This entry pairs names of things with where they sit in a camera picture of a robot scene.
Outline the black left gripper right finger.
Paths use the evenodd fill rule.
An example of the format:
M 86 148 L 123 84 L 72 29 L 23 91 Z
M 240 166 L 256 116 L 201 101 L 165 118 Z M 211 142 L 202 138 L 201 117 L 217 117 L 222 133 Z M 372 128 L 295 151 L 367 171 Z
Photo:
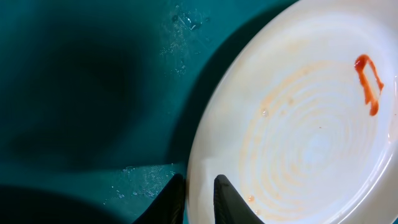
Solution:
M 213 206 L 216 224 L 264 224 L 223 174 L 214 179 Z

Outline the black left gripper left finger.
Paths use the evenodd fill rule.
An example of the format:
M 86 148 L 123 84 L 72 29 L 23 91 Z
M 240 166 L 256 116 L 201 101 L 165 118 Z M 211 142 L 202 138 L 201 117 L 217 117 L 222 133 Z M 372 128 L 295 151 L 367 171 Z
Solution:
M 182 224 L 185 210 L 186 183 L 175 174 L 148 209 L 132 224 Z

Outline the white plate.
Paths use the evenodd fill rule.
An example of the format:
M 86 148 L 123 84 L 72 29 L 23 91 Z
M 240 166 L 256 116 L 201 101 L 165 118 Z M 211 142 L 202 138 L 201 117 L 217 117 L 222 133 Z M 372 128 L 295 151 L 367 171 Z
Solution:
M 397 1 L 298 1 L 231 64 L 190 154 L 190 223 L 225 175 L 265 223 L 397 218 Z

